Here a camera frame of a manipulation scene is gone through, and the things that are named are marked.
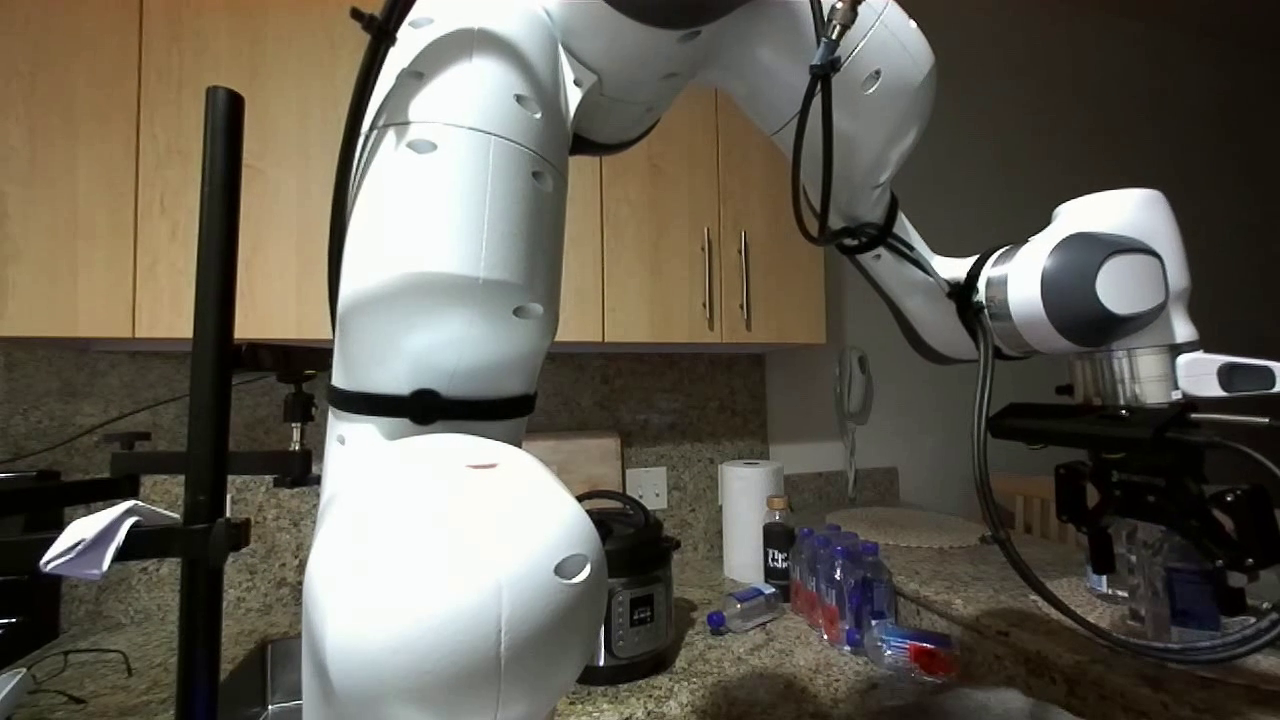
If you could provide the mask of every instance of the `rice cooker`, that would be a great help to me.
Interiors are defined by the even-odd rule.
[[[628,493],[580,493],[606,563],[606,608],[580,684],[656,677],[676,660],[673,557],[676,536]]]

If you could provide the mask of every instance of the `paper towel roll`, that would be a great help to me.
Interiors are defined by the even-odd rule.
[[[768,498],[785,493],[785,472],[768,462],[716,465],[724,578],[735,585],[765,585],[765,520]]]

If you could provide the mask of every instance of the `tile backsplash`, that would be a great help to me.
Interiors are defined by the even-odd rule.
[[[146,447],[182,447],[188,355],[112,347],[0,347],[0,465],[103,477],[106,433],[153,433]],[[233,447],[282,447],[286,387],[273,375],[236,379]],[[660,512],[678,539],[676,568],[718,563],[716,465],[765,455],[765,355],[750,353],[552,353],[531,435],[621,435],[625,465],[663,465],[673,507]],[[180,482],[142,482],[142,498],[180,507]],[[300,623],[300,572],[312,536],[314,487],[273,487],[261,477],[233,482],[233,517],[252,520],[252,544],[227,561],[222,666],[261,636]],[[95,623],[153,623],[153,648],[175,646],[175,561],[114,563],[100,585],[64,585],[64,633]]]

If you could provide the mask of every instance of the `white cloth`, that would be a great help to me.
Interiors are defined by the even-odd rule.
[[[125,501],[125,505],[74,517],[41,557],[41,572],[100,581],[106,578],[132,525],[175,525],[175,520],[180,520],[175,512],[142,501]]]

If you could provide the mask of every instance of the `wall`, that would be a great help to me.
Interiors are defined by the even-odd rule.
[[[0,465],[89,429],[74,446],[22,468],[103,477],[112,429],[153,433],[153,447],[182,447],[188,355],[180,353],[84,353],[0,347]],[[247,375],[236,385],[233,447],[282,447],[282,385]],[[663,527],[678,536],[676,563],[718,568],[718,517],[713,472],[726,455],[765,455],[765,360],[691,353],[557,353],[545,369],[531,433],[614,433],[625,465],[663,465],[673,507]],[[180,507],[180,482],[154,477],[146,501]],[[312,536],[314,487],[233,482],[233,517],[252,520],[252,544],[227,561],[222,660],[239,660],[261,636],[297,633],[300,572]],[[114,563],[100,585],[64,585],[64,636],[146,623],[153,646],[129,648],[160,660],[175,648],[175,561]]]
[[[939,253],[1014,243],[1061,194],[1157,183],[1183,194],[1191,313],[1207,347],[1280,355],[1270,243],[1280,203],[1277,22],[1266,0],[968,0],[925,5],[939,97],[925,150],[898,176],[903,214]],[[971,517],[959,477],[971,369],[925,363],[889,309],[836,268],[842,347],[873,369],[873,406],[841,429],[841,353],[768,360],[768,441],[788,468],[898,468],[909,505]],[[996,402],[1044,402],[1064,360],[1000,369]],[[996,472],[1056,455],[996,447]]]

